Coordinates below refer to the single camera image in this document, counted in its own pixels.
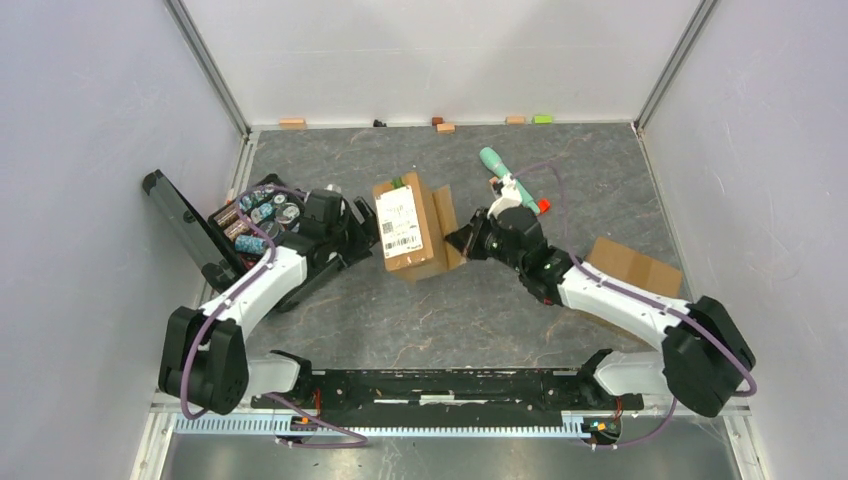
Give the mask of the brown cardboard express box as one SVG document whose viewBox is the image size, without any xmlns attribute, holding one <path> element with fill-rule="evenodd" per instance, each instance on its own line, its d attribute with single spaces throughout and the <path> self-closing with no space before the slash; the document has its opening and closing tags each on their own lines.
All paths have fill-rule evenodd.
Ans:
<svg viewBox="0 0 848 480">
<path fill-rule="evenodd" d="M 465 262 L 446 235 L 459 229 L 448 185 L 431 189 L 408 172 L 372 190 L 386 270 L 415 283 L 458 268 Z"/>
</svg>

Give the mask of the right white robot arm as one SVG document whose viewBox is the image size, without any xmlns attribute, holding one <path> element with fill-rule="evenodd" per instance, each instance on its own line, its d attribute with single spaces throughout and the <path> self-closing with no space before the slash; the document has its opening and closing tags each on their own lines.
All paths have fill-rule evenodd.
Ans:
<svg viewBox="0 0 848 480">
<path fill-rule="evenodd" d="M 711 297 L 671 298 L 615 279 L 551 245 L 525 207 L 478 209 L 446 242 L 467 260 L 514 270 L 538 301 L 586 313 L 651 346 L 649 352 L 600 350 L 580 368 L 580 400 L 602 408 L 615 397 L 669 395 L 704 417 L 757 391 L 755 356 L 724 305 Z"/>
</svg>

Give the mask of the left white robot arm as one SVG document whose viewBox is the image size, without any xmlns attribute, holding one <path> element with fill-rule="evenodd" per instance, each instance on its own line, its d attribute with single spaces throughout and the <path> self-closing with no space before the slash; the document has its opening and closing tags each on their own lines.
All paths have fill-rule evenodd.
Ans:
<svg viewBox="0 0 848 480">
<path fill-rule="evenodd" d="M 297 231 L 284 232 L 280 243 L 258 231 L 267 248 L 232 286 L 199 308 L 171 313 L 158 388 L 179 400 L 186 418 L 226 415 L 243 399 L 265 394 L 277 394 L 295 408 L 312 399 L 308 360 L 283 351 L 251 357 L 246 341 L 281 302 L 371 257 L 379 236 L 377 214 L 361 197 L 347 201 L 335 191 L 316 189 L 303 206 Z"/>
</svg>

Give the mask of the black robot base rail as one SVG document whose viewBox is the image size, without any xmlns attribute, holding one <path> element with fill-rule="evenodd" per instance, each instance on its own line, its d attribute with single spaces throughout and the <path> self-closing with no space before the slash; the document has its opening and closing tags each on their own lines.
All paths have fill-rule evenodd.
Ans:
<svg viewBox="0 0 848 480">
<path fill-rule="evenodd" d="M 640 410 L 574 369 L 326 369 L 285 399 L 341 427 L 554 427 L 563 412 Z"/>
</svg>

